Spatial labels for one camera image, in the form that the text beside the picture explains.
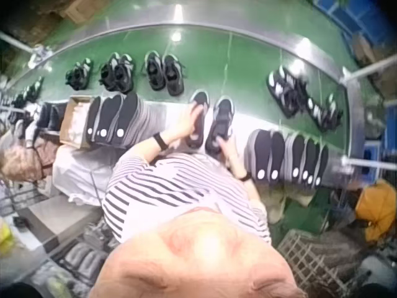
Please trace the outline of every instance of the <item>hand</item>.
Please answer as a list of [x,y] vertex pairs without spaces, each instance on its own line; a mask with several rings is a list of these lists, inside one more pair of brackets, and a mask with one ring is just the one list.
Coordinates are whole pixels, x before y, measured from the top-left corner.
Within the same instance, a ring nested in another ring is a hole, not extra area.
[[203,109],[204,107],[198,106],[196,102],[189,104],[189,107],[179,116],[177,125],[172,129],[175,140],[187,137],[194,132],[194,123]]
[[221,147],[223,156],[226,160],[238,158],[237,148],[236,148],[236,138],[232,135],[229,140],[225,141],[221,137],[216,137],[216,141]]
[[227,141],[225,141],[221,137],[217,137],[216,140],[219,144],[219,147],[221,147],[223,155],[229,162],[233,175],[238,179],[245,177],[245,175],[247,175],[247,171],[244,167],[244,164],[240,161],[238,157],[236,138],[234,137],[234,135],[232,135]]

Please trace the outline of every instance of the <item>woman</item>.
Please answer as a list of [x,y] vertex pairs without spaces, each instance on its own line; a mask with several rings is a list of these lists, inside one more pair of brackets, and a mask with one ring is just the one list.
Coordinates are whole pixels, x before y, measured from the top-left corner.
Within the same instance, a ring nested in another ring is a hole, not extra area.
[[91,297],[305,297],[270,245],[266,211],[233,139],[218,139],[231,173],[209,156],[161,150],[191,135],[203,107],[118,161],[103,203],[122,244]]

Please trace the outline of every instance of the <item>shoe pair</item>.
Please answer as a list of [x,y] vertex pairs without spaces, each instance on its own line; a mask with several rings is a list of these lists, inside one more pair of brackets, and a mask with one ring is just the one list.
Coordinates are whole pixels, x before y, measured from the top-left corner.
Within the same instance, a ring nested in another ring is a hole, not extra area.
[[107,63],[100,69],[99,84],[108,91],[120,91],[127,94],[134,88],[132,80],[135,63],[131,56],[113,53]]
[[267,87],[286,118],[306,110],[322,132],[335,130],[341,124],[343,111],[338,110],[333,94],[328,96],[326,107],[321,107],[308,94],[307,81],[295,77],[286,67],[280,66],[270,73]]
[[11,106],[17,109],[25,107],[26,102],[35,103],[42,89],[44,78],[41,76],[36,82],[27,86],[23,92],[17,94],[16,98],[11,102]]
[[50,104],[44,102],[40,108],[36,126],[40,129],[59,132],[65,116],[67,102]]
[[73,90],[85,90],[89,83],[89,78],[92,71],[93,61],[85,58],[83,62],[76,62],[72,70],[69,70],[66,75],[66,85],[69,85]]
[[[186,144],[190,148],[198,149],[204,142],[204,122],[205,115],[210,107],[210,97],[206,91],[196,90],[190,102],[196,102],[197,105],[204,106],[203,112],[199,115],[194,124],[193,134],[185,139]],[[221,153],[221,148],[216,140],[217,137],[221,137],[224,140],[229,139],[234,112],[234,105],[229,97],[222,96],[218,102],[216,102],[213,108],[213,122],[205,142],[205,151],[210,156],[216,157]]]
[[143,67],[153,90],[159,91],[167,86],[171,96],[178,96],[184,92],[183,66],[174,55],[160,57],[158,52],[150,51],[145,55]]
[[275,184],[280,179],[285,142],[278,131],[257,129],[248,137],[244,164],[259,183]]
[[284,179],[306,187],[318,187],[328,164],[328,146],[320,146],[299,133],[289,135],[285,143]]

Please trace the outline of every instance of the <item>black and white striped shirt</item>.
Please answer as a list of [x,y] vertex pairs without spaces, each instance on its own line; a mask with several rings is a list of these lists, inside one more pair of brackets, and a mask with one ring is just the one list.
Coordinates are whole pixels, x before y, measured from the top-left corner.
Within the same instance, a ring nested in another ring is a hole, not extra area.
[[153,166],[139,157],[122,159],[102,207],[115,238],[124,242],[194,207],[214,203],[241,229],[271,242],[267,214],[253,208],[242,182],[207,155],[173,153]]

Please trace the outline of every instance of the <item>shoe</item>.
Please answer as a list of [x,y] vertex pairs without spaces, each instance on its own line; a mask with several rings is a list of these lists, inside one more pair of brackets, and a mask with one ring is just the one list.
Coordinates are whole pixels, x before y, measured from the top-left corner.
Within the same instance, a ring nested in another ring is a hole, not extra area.
[[271,72],[266,82],[271,95],[286,118],[293,117],[299,110],[298,93],[294,87],[286,82],[279,71]]
[[271,184],[275,184],[280,179],[280,171],[285,153],[285,142],[283,135],[277,131],[271,131],[270,138],[271,151],[269,165],[267,167],[267,179]]
[[100,110],[101,99],[99,96],[95,97],[89,106],[87,114],[87,125],[86,125],[86,140],[88,142],[94,141],[94,136],[96,135],[99,110]]
[[151,51],[145,55],[145,70],[149,77],[151,89],[159,91],[166,86],[166,80],[161,68],[161,57],[158,52]]
[[321,184],[321,181],[323,179],[323,174],[328,164],[328,156],[329,156],[328,146],[324,145],[321,147],[316,169],[314,171],[313,187],[319,187]]
[[205,151],[210,156],[217,156],[221,153],[216,137],[229,139],[234,112],[233,102],[227,96],[222,96],[213,107],[213,122],[205,142]]
[[108,62],[100,69],[99,84],[104,85],[108,91],[116,91],[117,85],[114,76],[114,69],[118,65],[120,55],[113,53]]
[[315,143],[311,138],[305,139],[305,149],[301,159],[300,177],[298,180],[304,186],[311,186],[313,183],[319,149],[318,143]]
[[298,182],[300,174],[300,163],[303,150],[305,149],[305,138],[299,133],[287,137],[285,142],[284,156],[284,179],[294,183]]
[[72,70],[69,70],[66,75],[66,85],[69,85],[73,90],[85,90],[89,83],[89,78],[92,71],[92,60],[85,58],[83,62],[76,62]]
[[50,111],[50,121],[48,122],[48,130],[59,132],[61,130],[61,125],[63,121],[63,117],[65,116],[66,106],[68,104],[61,103],[61,104],[53,104],[51,106]]
[[190,148],[198,149],[204,142],[204,119],[208,112],[208,108],[210,107],[210,96],[204,90],[196,90],[190,98],[190,103],[191,102],[196,102],[198,106],[204,106],[203,112],[197,117],[197,120],[194,123],[193,133],[185,139],[186,144]]
[[51,113],[51,104],[48,102],[43,102],[36,123],[36,126],[38,128],[46,129],[48,127],[48,123],[50,122],[50,113]]
[[169,95],[178,96],[184,92],[182,65],[174,55],[163,57],[163,75],[166,79]]
[[135,64],[132,58],[127,54],[121,56],[118,60],[118,64],[114,68],[117,89],[123,94],[127,94],[134,88],[132,80],[134,69]]
[[28,86],[24,92],[24,99],[31,103],[35,103],[42,88],[44,78],[41,76],[32,85]]
[[268,130],[254,130],[244,151],[244,164],[257,183],[266,183],[271,151],[271,135]]

